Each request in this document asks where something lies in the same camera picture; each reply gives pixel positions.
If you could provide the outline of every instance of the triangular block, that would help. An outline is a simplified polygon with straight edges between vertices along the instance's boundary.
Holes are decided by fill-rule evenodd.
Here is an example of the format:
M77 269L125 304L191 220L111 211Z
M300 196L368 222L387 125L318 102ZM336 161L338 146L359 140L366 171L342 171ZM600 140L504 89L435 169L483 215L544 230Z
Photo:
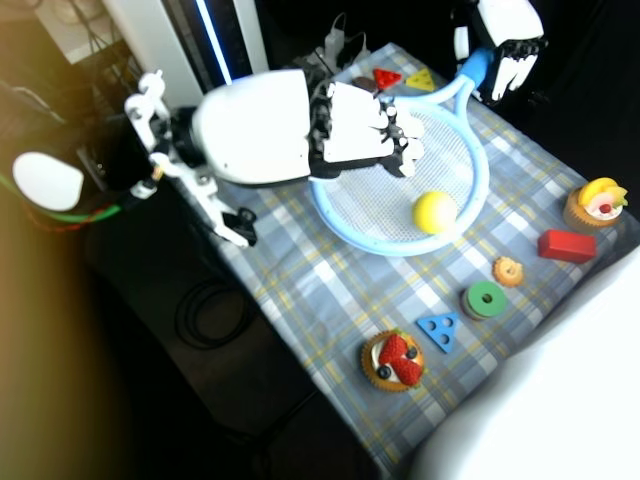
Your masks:
M427 92L433 92L436 89L436 84L431 77L431 72L428 68L423 68L417 71L406 81L407 85L419 90L426 90Z
M416 323L444 353L451 353L459 321L458 314L451 312L420 318Z
M373 78L376 81L376 85L380 90L386 90L393 87L396 83L402 80L402 75L391 70L383 70L382 68L373 69Z

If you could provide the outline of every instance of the strawberry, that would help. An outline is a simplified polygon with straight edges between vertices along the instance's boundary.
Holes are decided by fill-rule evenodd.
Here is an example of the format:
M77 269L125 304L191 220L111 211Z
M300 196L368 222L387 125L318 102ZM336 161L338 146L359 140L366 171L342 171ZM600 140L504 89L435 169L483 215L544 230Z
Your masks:
M406 358L397 358L391 361L391 367L393 371L402 383L409 386L414 386L420 381L422 375L422 367L411 360Z
M397 333L394 333L387 339L384 347L382 347L382 351L378 357L378 362L381 365L389 363L391 360L402 357L407 353L407 350L407 342L404 341L404 338Z

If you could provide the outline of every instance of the blue light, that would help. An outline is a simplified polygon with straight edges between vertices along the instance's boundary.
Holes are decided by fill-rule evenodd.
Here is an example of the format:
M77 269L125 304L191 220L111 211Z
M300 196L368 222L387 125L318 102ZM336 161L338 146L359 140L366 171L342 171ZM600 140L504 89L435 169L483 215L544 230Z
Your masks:
M231 75L229 74L229 68L227 68L227 62L225 61L224 55L222 54L218 36L216 35L216 31L213 28L213 22L211 21L212 17L211 14L209 14L207 4L205 3L205 0L196 0L196 5L198 7L198 11L200 12L200 16L202 17L202 21L204 22L204 28L207 31L207 35L209 35L209 41L211 42L211 46L213 47L213 53L215 53L216 59L218 60L218 65L220 65L220 70L222 71L224 81L227 85L231 85L232 80Z

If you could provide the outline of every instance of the tablecloth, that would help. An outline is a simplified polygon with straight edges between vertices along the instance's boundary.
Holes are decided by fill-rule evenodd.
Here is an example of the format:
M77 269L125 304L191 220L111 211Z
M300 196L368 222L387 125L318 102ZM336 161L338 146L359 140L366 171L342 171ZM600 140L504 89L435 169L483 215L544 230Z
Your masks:
M389 44L337 78L370 76L376 66L405 77L424 67ZM392 93L422 92L403 85ZM585 180L476 101L469 119L487 151L491 193L464 237L430 254L387 258L351 247L324 225L306 183L221 188L225 201L257 214L259 241L246 250L215 245L385 476L397 474L412 449L597 262L547 260L536 250L546 230L567 228L565 198ZM638 223L625 214L615 228L598 233L598 258L629 250L639 237ZM461 315L453 351L444 354L415 321L460 312L461 292L492 280L492 262L501 255L524 265L524 285L505 290L508 309L498 318L474 322ZM374 388L359 360L367 339L397 327L418 340L427 359L420 388L402 394Z

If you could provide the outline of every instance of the yellow triangle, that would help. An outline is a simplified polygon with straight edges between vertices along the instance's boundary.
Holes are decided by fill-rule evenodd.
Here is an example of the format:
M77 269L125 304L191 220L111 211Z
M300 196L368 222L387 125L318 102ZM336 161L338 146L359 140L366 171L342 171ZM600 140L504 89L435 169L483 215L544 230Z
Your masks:
M427 92L433 92L436 89L433 78L431 78L431 72L428 68L423 68L418 72L407 78L407 85L419 90L426 90Z

